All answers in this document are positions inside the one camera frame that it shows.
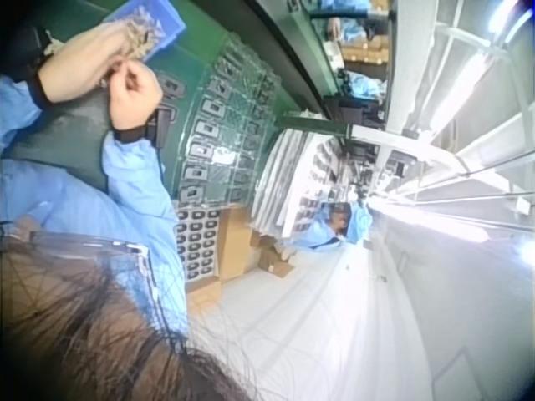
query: blue tray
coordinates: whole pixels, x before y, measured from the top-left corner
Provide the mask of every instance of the blue tray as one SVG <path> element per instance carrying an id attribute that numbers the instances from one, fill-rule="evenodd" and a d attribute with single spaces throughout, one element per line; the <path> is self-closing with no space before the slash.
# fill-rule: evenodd
<path id="1" fill-rule="evenodd" d="M 165 37 L 143 58 L 146 61 L 163 48 L 169 46 L 178 35 L 186 30 L 186 25 L 168 0 L 130 0 L 113 11 L 104 21 L 110 22 L 128 17 L 139 6 L 143 6 L 151 17 L 160 21 L 165 34 Z"/>

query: hand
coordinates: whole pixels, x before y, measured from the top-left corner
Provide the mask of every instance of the hand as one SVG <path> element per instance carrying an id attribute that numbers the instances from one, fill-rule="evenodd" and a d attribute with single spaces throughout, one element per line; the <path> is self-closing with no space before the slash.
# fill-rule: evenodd
<path id="1" fill-rule="evenodd" d="M 163 93 L 156 76 L 144 64 L 125 60 L 110 78 L 110 117 L 115 129 L 144 125 Z"/>
<path id="2" fill-rule="evenodd" d="M 71 38 L 38 71 L 48 100 L 64 102 L 88 93 L 128 47 L 124 22 L 102 23 Z"/>
<path id="3" fill-rule="evenodd" d="M 329 18 L 327 34 L 331 40 L 340 40 L 342 38 L 342 22 L 340 18 Z"/>

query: hair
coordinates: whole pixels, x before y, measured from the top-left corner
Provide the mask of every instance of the hair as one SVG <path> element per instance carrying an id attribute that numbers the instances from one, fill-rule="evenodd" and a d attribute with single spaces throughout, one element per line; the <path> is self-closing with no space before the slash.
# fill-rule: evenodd
<path id="1" fill-rule="evenodd" d="M 12 239 L 0 252 L 3 388 L 11 398 L 259 399 L 183 334 L 150 327 L 109 269 Z"/>

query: person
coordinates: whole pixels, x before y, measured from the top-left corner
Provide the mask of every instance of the person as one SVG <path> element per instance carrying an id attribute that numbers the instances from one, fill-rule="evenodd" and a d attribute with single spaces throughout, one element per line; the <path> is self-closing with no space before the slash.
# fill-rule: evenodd
<path id="1" fill-rule="evenodd" d="M 305 7 L 309 10 L 352 9 L 368 11 L 371 8 L 371 3 L 369 0 L 314 0 L 311 3 L 305 3 Z M 352 18 L 330 18 L 326 25 L 322 21 L 315 23 L 318 25 L 322 35 L 325 34 L 329 40 L 350 43 L 356 38 L 371 40 L 373 37 L 371 26 L 363 25 Z"/>
<path id="2" fill-rule="evenodd" d="M 178 221 L 142 138 L 162 91 L 128 50 L 125 23 L 103 23 L 32 78 L 0 77 L 0 150 L 108 74 L 112 126 L 107 193 L 58 167 L 0 161 L 3 382 L 20 399 L 250 400 L 189 344 Z"/>
<path id="3" fill-rule="evenodd" d="M 299 238 L 285 242 L 283 246 L 329 251 L 345 242 L 357 244 L 371 223 L 371 214 L 364 204 L 326 203 L 322 205 L 310 227 Z"/>

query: black wrist strap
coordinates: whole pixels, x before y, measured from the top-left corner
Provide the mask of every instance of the black wrist strap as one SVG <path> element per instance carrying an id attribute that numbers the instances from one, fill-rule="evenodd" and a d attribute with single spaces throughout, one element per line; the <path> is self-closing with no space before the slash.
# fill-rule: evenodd
<path id="1" fill-rule="evenodd" d="M 146 131 L 146 125 L 130 129 L 114 128 L 114 138 L 123 144 L 131 144 L 145 138 Z"/>
<path id="2" fill-rule="evenodd" d="M 32 75 L 26 81 L 26 84 L 28 84 L 30 96 L 37 107 L 39 107 L 41 110 L 45 110 L 53 105 L 53 103 L 48 100 L 47 95 L 44 93 L 43 84 L 41 84 L 41 79 L 39 79 L 39 75 L 37 73 Z"/>

